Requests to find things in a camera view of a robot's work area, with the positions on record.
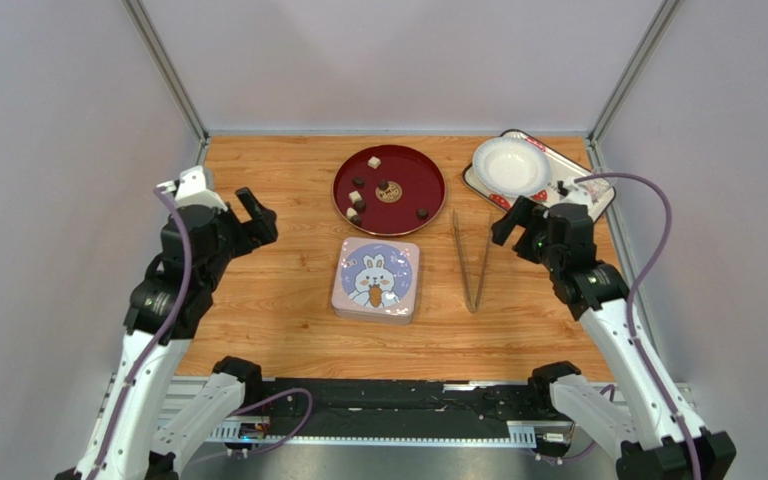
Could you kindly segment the metal tongs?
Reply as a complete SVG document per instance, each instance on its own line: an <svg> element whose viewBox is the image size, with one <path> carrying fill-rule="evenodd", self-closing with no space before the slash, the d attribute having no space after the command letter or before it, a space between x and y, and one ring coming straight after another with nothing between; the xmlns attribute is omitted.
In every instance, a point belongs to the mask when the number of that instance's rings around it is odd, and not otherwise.
<svg viewBox="0 0 768 480"><path fill-rule="evenodd" d="M471 314L478 312L483 296L491 247L490 212L454 210L451 229L456 249L464 302Z"/></svg>

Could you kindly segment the silver tin lid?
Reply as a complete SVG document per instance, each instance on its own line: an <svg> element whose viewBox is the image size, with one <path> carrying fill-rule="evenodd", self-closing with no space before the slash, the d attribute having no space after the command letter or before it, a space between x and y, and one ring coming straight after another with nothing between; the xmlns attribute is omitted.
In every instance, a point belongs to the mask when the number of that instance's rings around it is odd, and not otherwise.
<svg viewBox="0 0 768 480"><path fill-rule="evenodd" d="M411 309L415 314L420 266L414 243L349 237L339 251L331 308Z"/></svg>

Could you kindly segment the square tin box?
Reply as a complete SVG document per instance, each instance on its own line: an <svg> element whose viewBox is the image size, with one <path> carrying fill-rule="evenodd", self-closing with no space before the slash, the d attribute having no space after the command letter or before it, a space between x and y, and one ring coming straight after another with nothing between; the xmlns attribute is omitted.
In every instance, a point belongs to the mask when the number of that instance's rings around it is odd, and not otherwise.
<svg viewBox="0 0 768 480"><path fill-rule="evenodd" d="M340 309L334 310L337 317L346 320L374 322L386 325L408 325L414 318L411 309L381 308L381 309Z"/></svg>

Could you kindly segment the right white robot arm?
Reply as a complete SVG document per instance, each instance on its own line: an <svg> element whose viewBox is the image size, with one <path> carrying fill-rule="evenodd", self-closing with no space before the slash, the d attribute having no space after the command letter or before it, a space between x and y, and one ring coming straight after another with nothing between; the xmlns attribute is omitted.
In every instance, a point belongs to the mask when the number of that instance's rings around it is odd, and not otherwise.
<svg viewBox="0 0 768 480"><path fill-rule="evenodd" d="M513 251L544 266L556 297L594 341L624 396L620 408L597 393L570 362L533 370L529 379L544 408L580 426L615 462L620 479L723 479L737 450L713 432L686 401L637 324L630 290L613 265L597 257L594 221L584 205L546 208L519 197L492 227Z"/></svg>

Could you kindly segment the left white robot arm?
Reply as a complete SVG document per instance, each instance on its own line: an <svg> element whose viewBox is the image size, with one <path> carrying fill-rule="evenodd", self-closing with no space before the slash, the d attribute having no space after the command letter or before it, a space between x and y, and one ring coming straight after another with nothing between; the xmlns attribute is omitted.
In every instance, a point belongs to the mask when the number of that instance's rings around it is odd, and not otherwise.
<svg viewBox="0 0 768 480"><path fill-rule="evenodd" d="M155 195L169 211L162 249L131 292L122 354L86 452L60 479L178 479L208 434L262 385L259 366L221 360L206 388L165 427L158 420L172 378L230 262L278 238L277 215L247 187L235 195L242 222L222 201L184 199L174 185Z"/></svg>

